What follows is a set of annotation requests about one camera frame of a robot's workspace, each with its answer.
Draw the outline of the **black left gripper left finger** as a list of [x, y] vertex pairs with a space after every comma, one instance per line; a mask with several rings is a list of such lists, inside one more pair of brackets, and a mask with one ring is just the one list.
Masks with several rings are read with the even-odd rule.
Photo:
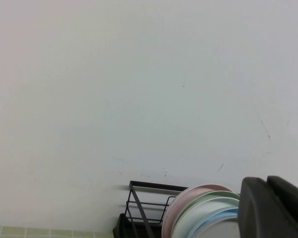
[[298, 225], [267, 180], [255, 177], [242, 180], [239, 233], [242, 238], [298, 238]]

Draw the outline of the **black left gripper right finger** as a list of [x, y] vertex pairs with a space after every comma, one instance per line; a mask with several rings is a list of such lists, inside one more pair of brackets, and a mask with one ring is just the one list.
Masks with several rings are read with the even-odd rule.
[[298, 187], [278, 176], [268, 176], [267, 184], [298, 225]]

